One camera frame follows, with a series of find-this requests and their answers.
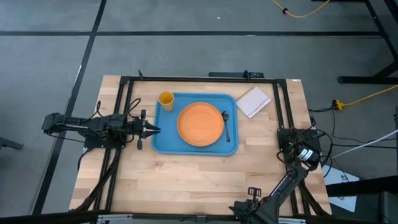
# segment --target white paper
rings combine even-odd
[[[270,101],[271,99],[255,86],[244,97],[238,100],[236,105],[248,118],[252,118]]]
[[[322,167],[322,172],[323,175],[328,172],[329,166],[324,165]],[[347,178],[344,175],[344,173],[338,169],[331,168],[329,174],[325,177],[325,184],[330,185],[330,184],[339,184],[343,182],[354,182],[354,181],[359,181],[359,177],[356,177],[351,174],[347,174]],[[346,209],[350,212],[355,212],[355,205],[356,205],[356,196],[352,197],[330,197],[329,202],[332,203],[333,205],[337,205],[343,209]]]

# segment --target yellow cup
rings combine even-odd
[[[174,94],[170,91],[163,91],[159,94],[159,103],[167,111],[171,111],[174,105]]]

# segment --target metal bracket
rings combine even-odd
[[[138,70],[138,75],[139,75],[139,78],[140,78],[141,80],[144,80],[144,76],[142,75],[142,73],[141,73],[140,70]]]
[[[242,72],[209,72],[209,77],[217,78],[246,78]],[[250,78],[265,78],[262,72],[249,72]]]
[[[197,215],[197,223],[206,223],[207,216],[206,215]]]
[[[250,81],[250,74],[251,74],[251,72],[249,72],[247,70],[245,70],[243,72],[243,78],[245,78],[247,82]]]
[[[248,195],[253,196],[253,202],[257,202],[257,197],[261,197],[261,189],[257,187],[249,187],[248,188]]]
[[[298,218],[279,218],[279,224],[305,224],[304,219]]]
[[[119,84],[120,85],[127,84],[127,83],[129,83],[130,79],[131,79],[131,77],[121,77]]]
[[[286,79],[277,78],[276,83],[278,83],[282,88],[287,88]]]
[[[114,221],[132,219],[133,214],[114,214],[114,215],[98,215],[98,221]]]

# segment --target blue tray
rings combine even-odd
[[[156,103],[154,125],[160,127],[162,132],[152,137],[152,146],[155,151],[167,154],[193,154],[230,156],[236,152],[238,141],[238,119],[236,116],[235,99],[227,94],[218,93],[173,93],[174,108],[172,111],[163,109],[159,102]],[[220,138],[213,144],[205,147],[192,146],[186,143],[177,131],[177,118],[181,110],[191,103],[205,102],[216,107],[220,113],[227,111],[229,119],[227,127],[230,142],[226,141],[225,128]]]

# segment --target yellow cable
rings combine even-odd
[[[273,1],[277,6],[279,6],[279,8],[280,8],[281,10],[284,10],[284,8],[283,8],[276,0],[272,0],[272,1]],[[318,9],[316,9],[316,10],[314,10],[314,11],[312,11],[312,12],[306,14],[306,15],[296,16],[296,15],[291,14],[288,10],[286,10],[286,13],[287,13],[288,15],[294,17],[294,18],[304,18],[304,17],[310,16],[310,15],[316,13],[319,9],[321,9],[323,6],[325,6],[325,5],[328,4],[329,2],[330,2],[330,0],[325,1],[325,3],[323,3],[321,6],[319,6]]]
[[[386,90],[382,90],[382,91],[379,91],[379,92],[377,92],[377,93],[373,93],[372,95],[366,96],[366,97],[364,97],[364,98],[362,98],[362,99],[359,99],[359,100],[356,100],[356,101],[354,101],[354,102],[352,102],[352,103],[341,103],[341,105],[342,105],[342,106],[351,106],[351,105],[354,105],[354,104],[359,103],[359,102],[361,102],[361,101],[364,101],[364,100],[366,100],[366,99],[369,99],[369,98],[372,97],[372,96],[376,96],[376,95],[378,95],[378,94],[380,94],[380,93],[385,93],[385,92],[387,92],[387,91],[390,91],[390,90],[392,90],[392,89],[394,89],[394,88],[396,88],[396,87],[398,87],[398,85],[394,85],[393,87],[390,87],[390,88],[388,88],[388,89],[386,89]]]

